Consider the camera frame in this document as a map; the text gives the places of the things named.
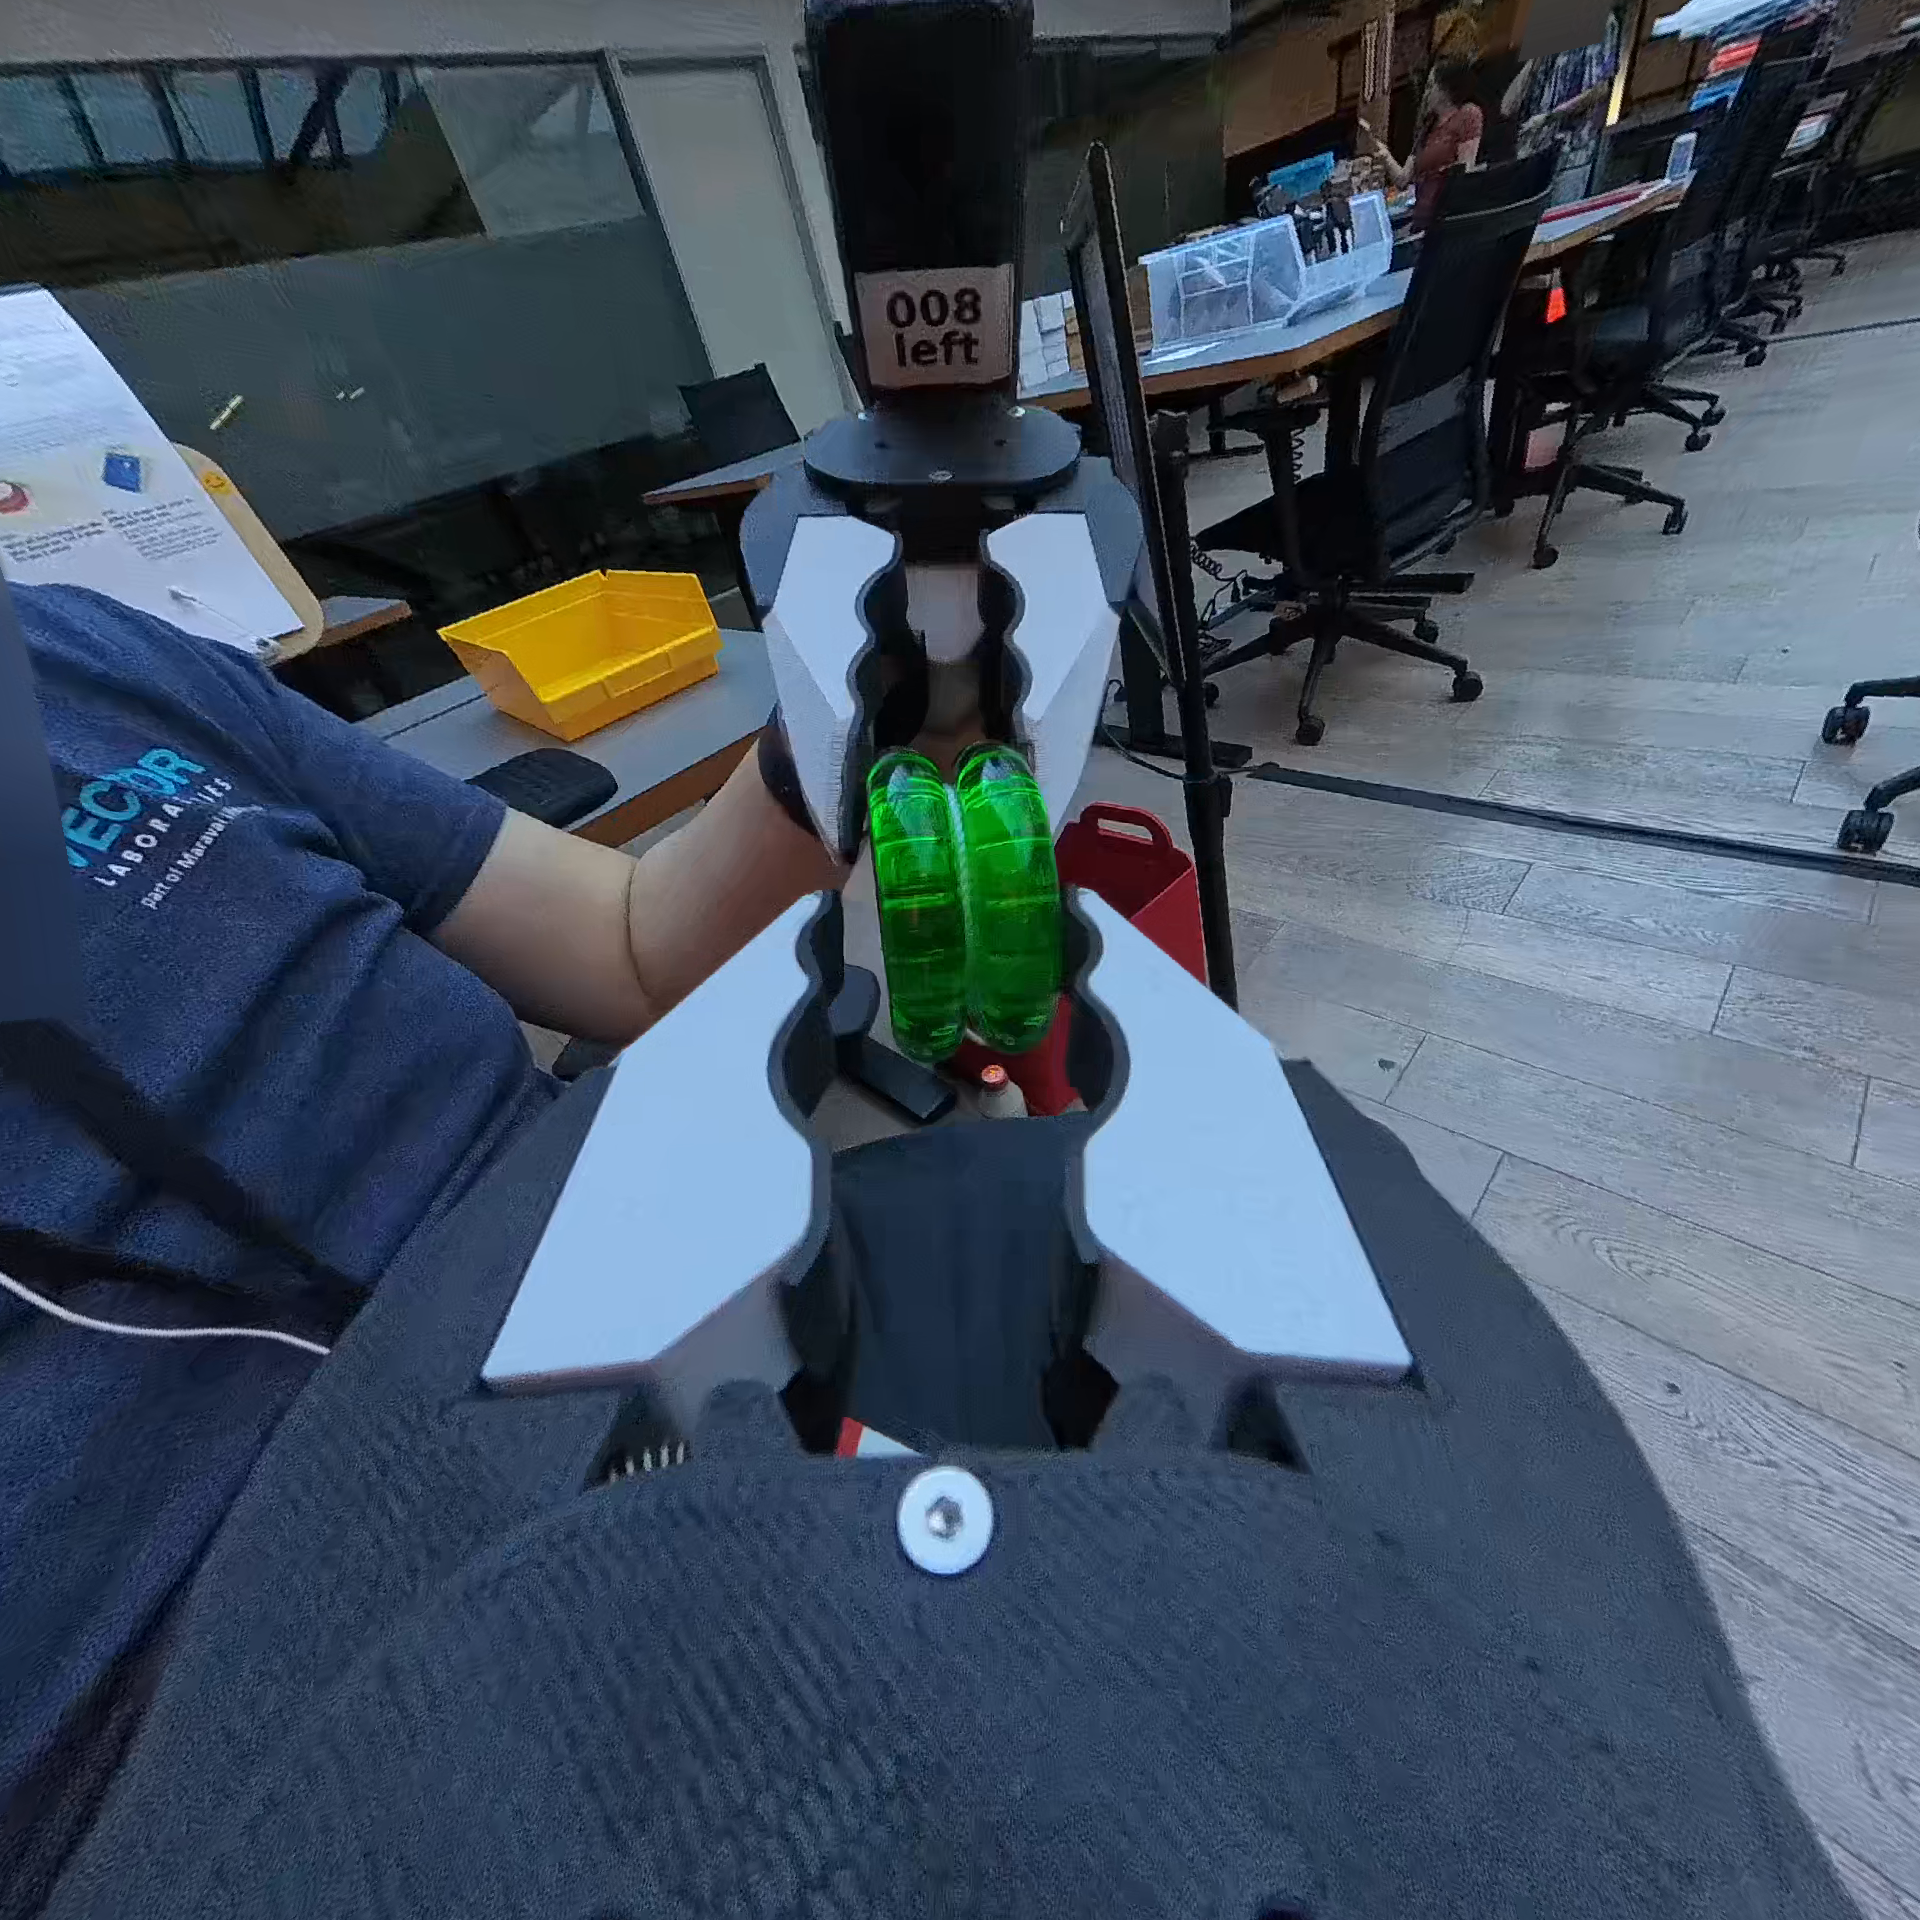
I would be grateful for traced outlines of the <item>printed instruction sheet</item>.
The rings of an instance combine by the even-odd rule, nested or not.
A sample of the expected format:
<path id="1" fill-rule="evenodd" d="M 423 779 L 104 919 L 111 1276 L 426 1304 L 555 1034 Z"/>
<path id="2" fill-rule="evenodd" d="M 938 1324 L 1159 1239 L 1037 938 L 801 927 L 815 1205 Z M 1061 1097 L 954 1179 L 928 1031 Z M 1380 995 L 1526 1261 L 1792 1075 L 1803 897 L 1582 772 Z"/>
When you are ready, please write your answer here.
<path id="1" fill-rule="evenodd" d="M 3 578 L 87 588 L 251 659 L 297 626 L 178 444 L 42 286 L 3 291 Z"/>

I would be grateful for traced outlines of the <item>yellow plastic bin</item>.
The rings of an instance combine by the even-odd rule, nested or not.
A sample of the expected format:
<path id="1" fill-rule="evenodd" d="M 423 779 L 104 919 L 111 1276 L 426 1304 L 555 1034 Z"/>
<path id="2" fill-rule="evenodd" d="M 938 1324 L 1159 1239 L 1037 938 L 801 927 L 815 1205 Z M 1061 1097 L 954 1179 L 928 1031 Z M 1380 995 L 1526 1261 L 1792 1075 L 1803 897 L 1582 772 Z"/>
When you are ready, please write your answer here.
<path id="1" fill-rule="evenodd" d="M 589 572 L 441 637 L 492 711 L 562 746 L 712 680 L 723 653 L 694 572 Z"/>

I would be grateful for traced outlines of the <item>grey desk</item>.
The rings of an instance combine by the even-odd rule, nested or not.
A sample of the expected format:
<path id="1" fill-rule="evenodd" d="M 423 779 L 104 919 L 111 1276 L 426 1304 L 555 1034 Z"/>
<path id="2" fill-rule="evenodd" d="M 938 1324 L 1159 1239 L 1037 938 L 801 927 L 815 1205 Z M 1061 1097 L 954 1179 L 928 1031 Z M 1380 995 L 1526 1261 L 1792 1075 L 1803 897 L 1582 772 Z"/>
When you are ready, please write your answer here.
<path id="1" fill-rule="evenodd" d="M 599 847 L 627 847 L 704 802 L 752 753 L 775 695 L 765 637 L 724 630 L 712 680 L 576 746 L 579 753 L 609 769 L 618 788 L 611 802 L 571 824 L 571 832 Z M 498 711 L 470 680 L 397 702 L 358 722 L 358 733 L 461 779 L 555 749 L 540 728 Z"/>

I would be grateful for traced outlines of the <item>black wrist rest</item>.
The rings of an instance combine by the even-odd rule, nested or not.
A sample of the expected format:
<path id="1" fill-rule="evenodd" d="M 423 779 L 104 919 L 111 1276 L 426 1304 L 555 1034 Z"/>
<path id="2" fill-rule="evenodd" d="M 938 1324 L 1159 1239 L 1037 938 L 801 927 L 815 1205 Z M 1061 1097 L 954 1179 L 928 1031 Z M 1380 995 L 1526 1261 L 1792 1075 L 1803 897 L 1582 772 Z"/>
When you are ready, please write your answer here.
<path id="1" fill-rule="evenodd" d="M 551 828 L 576 828 L 618 796 L 618 778 L 602 762 L 571 749 L 512 753 L 470 775 L 466 788 Z"/>

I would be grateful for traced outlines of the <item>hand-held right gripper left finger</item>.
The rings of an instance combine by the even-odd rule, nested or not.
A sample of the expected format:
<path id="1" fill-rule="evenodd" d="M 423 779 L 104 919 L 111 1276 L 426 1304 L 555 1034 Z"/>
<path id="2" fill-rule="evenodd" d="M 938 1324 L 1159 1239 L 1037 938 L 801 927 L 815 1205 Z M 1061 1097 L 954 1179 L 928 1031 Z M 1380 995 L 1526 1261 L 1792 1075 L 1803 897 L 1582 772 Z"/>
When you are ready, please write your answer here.
<path id="1" fill-rule="evenodd" d="M 688 1438 L 719 1389 L 793 1377 L 784 1292 L 828 1239 L 808 1117 L 834 995 L 815 892 L 625 1048 L 478 1375 L 492 1393 L 627 1389 Z"/>

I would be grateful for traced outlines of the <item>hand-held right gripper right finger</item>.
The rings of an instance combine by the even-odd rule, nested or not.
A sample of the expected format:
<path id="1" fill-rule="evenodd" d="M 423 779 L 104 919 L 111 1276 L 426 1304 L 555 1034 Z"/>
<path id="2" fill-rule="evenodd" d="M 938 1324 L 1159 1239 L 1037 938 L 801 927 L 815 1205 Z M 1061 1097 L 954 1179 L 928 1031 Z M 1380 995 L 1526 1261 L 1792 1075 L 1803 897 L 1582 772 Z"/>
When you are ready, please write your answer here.
<path id="1" fill-rule="evenodd" d="M 1113 903 L 1068 887 L 1061 1389 L 1179 1393 L 1225 1454 L 1304 1454 L 1291 1385 L 1396 1389 L 1404 1329 L 1270 1040 Z"/>

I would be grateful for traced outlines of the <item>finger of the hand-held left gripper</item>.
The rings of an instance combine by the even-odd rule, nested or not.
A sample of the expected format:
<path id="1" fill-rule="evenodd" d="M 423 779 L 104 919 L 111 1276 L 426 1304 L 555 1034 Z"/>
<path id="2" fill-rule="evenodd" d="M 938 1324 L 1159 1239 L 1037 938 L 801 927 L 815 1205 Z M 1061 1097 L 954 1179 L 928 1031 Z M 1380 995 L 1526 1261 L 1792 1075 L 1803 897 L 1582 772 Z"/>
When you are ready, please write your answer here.
<path id="1" fill-rule="evenodd" d="M 1068 819 L 1091 758 L 1119 606 L 1086 516 L 1019 516 L 981 544 L 999 592 L 1004 735 L 1025 758 L 1047 824 Z"/>
<path id="2" fill-rule="evenodd" d="M 881 714 L 881 626 L 904 603 L 900 540 L 854 516 L 801 516 L 765 614 L 784 735 L 822 847 L 856 863 Z"/>

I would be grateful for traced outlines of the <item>green yoyo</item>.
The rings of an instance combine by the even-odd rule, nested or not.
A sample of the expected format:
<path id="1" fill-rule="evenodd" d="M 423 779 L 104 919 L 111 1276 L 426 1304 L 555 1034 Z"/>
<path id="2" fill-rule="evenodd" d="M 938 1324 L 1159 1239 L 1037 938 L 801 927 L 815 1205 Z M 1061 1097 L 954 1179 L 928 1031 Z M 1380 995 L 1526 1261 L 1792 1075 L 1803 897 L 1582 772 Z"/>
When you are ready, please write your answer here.
<path id="1" fill-rule="evenodd" d="M 981 740 L 947 778 L 899 749 L 865 779 L 881 964 L 899 1048 L 921 1065 L 967 1041 L 1047 1040 L 1065 933 L 1055 832 L 1016 746 Z"/>

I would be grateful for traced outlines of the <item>black floor stand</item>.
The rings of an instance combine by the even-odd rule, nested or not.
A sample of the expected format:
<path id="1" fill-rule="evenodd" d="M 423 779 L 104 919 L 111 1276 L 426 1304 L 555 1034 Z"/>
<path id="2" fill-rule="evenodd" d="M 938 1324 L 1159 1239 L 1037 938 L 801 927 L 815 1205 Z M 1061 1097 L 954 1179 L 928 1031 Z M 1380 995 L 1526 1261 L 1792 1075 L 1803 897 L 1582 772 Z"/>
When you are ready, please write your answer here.
<path id="1" fill-rule="evenodd" d="M 1179 711 L 1182 796 L 1194 855 L 1199 913 L 1213 992 L 1239 1006 L 1239 956 L 1227 894 L 1225 826 L 1232 775 L 1249 750 L 1213 740 L 1201 630 L 1189 562 L 1189 426 L 1179 415 L 1154 415 L 1144 393 L 1139 348 L 1130 319 L 1128 258 L 1119 244 L 1113 161 L 1094 141 L 1071 188 L 1061 221 L 1073 291 L 1078 339 L 1091 408 L 1113 475 L 1128 484 L 1144 518 L 1150 588 L 1134 614 L 1138 634 L 1159 634 L 1159 680 Z"/>

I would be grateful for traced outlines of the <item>person's blue shirt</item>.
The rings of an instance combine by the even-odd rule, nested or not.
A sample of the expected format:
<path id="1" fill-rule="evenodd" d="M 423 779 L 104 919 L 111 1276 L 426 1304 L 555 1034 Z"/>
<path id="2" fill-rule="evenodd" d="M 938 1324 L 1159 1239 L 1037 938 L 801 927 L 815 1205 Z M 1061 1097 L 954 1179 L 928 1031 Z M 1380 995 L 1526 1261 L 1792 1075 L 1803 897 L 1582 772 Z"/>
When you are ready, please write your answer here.
<path id="1" fill-rule="evenodd" d="M 505 811 L 235 648 L 14 588 L 77 919 L 86 1030 L 348 1288 L 555 1087 L 432 943 Z M 313 1357 L 125 1340 L 3 1295 L 3 1823 L 81 1800 L 161 1621 Z"/>

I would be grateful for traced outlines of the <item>person's dark pants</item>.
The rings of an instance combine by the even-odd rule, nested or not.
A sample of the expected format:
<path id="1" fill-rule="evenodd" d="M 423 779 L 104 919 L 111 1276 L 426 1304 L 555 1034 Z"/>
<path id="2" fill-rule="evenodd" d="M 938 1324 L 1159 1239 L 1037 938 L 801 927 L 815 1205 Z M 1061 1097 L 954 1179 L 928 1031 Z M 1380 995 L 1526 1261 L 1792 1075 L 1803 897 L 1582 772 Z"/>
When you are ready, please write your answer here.
<path id="1" fill-rule="evenodd" d="M 793 1335 L 834 1413 L 900 1444 L 1057 1454 L 1091 1268 L 1068 1232 L 1086 1117 L 967 1119 L 842 1151 Z"/>

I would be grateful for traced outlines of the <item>wooden clipboard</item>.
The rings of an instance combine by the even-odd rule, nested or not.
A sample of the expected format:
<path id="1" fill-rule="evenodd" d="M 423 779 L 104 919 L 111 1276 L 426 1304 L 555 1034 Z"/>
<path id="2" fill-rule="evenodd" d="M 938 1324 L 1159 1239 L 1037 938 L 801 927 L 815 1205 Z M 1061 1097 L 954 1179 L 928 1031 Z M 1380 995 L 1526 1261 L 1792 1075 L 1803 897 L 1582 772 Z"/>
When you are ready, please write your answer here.
<path id="1" fill-rule="evenodd" d="M 295 567 L 289 551 L 268 532 L 260 516 L 251 508 L 244 494 L 232 484 L 230 470 L 208 462 L 206 455 L 178 440 L 178 450 L 186 470 L 198 479 L 208 494 L 211 507 L 230 518 L 248 556 L 260 564 L 260 572 L 276 580 L 278 594 L 289 601 L 297 626 L 276 637 L 268 653 L 268 665 L 283 665 L 291 659 L 307 655 L 325 640 L 325 603 L 307 588 L 305 575 Z"/>

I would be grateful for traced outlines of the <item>clear plastic organizer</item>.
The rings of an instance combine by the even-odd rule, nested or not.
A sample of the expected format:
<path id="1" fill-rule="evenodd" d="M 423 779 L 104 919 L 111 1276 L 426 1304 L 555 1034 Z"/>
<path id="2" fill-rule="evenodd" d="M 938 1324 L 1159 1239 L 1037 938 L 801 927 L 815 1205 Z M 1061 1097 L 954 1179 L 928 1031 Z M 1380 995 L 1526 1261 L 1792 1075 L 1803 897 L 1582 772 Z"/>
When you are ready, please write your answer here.
<path id="1" fill-rule="evenodd" d="M 1320 316 L 1367 295 L 1390 271 L 1390 254 L 1378 188 L 1146 252 L 1154 346 L 1187 348 Z"/>

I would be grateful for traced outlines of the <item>red container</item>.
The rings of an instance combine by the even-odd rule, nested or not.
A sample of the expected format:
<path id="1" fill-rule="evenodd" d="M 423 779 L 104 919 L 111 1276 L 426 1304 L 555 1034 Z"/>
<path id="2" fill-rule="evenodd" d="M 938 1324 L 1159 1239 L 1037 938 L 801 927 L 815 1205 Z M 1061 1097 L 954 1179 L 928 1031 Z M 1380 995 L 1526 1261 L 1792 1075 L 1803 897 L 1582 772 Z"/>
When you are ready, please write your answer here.
<path id="1" fill-rule="evenodd" d="M 1144 808 L 1086 802 L 1055 841 L 1061 892 L 1094 892 L 1119 910 L 1146 942 L 1167 949 L 1209 986 L 1204 924 L 1194 863 L 1176 847 L 1171 828 Z M 971 1092 L 1010 1081 L 1022 1092 L 1025 1114 L 1061 1117 L 1078 1104 L 1068 1078 L 1071 1006 L 1057 995 L 1047 1034 L 1005 1055 L 967 1041 L 947 1068 Z"/>

